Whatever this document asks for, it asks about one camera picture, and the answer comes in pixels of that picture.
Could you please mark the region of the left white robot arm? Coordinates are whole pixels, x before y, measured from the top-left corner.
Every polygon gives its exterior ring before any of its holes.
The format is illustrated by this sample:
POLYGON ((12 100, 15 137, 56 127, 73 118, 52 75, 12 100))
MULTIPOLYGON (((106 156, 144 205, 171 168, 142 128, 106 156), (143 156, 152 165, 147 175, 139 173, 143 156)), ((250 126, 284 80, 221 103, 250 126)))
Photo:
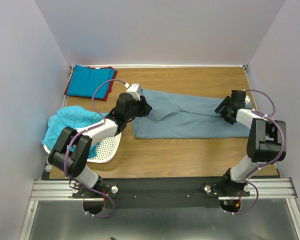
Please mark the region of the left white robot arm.
POLYGON ((48 155, 48 163, 80 184, 89 197, 105 196, 102 178, 87 166, 91 147, 117 136, 129 122, 148 116, 151 110, 145 96, 121 93, 115 107, 100 122, 81 130, 65 127, 48 155))

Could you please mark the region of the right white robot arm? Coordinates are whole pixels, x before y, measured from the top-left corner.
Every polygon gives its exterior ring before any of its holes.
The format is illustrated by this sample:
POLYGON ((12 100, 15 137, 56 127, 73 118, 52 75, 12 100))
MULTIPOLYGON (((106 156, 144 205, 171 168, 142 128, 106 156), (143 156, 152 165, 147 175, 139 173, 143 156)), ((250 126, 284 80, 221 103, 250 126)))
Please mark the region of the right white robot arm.
POLYGON ((248 90, 232 90, 214 110, 228 123, 239 123, 249 129, 245 157, 229 168, 211 192, 217 196, 233 196, 248 187, 248 180, 262 168, 281 162, 287 154, 286 123, 274 120, 276 108, 264 114, 248 108, 248 90))

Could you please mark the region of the grey-blue t shirt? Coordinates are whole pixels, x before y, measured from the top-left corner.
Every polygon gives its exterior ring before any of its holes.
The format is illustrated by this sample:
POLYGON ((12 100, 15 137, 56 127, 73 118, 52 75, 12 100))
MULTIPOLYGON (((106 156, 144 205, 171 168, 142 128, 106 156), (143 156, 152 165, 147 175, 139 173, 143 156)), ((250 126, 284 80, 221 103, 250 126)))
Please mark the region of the grey-blue t shirt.
POLYGON ((143 89, 152 107, 146 117, 132 121, 133 135, 139 139, 219 139, 246 138, 250 130, 226 122, 215 109, 221 98, 200 97, 143 89))

